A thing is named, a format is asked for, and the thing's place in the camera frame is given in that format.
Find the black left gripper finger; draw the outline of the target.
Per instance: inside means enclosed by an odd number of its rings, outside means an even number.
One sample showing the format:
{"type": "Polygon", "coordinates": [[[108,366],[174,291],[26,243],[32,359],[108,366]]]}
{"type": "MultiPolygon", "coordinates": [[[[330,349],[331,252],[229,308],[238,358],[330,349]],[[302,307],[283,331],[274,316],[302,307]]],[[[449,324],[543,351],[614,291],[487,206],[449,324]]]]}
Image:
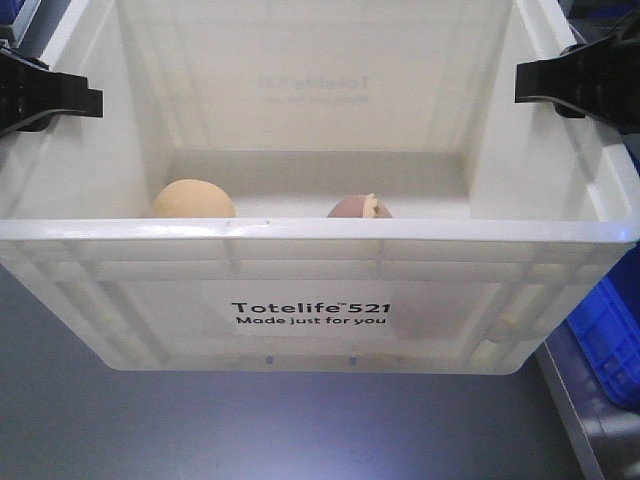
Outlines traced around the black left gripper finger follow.
{"type": "Polygon", "coordinates": [[[85,77],[51,71],[36,58],[1,48],[1,133],[40,132],[58,115],[103,116],[103,92],[85,77]]]}

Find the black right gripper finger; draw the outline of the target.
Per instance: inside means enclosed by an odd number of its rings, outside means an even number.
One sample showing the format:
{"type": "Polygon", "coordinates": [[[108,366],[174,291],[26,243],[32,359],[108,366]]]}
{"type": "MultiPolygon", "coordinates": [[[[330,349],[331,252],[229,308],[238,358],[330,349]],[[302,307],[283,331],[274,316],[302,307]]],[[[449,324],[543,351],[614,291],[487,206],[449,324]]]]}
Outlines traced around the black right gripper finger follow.
{"type": "Polygon", "coordinates": [[[517,103],[551,102],[565,118],[591,117],[623,133],[639,131],[639,21],[577,44],[560,56],[516,67],[517,103]]]}

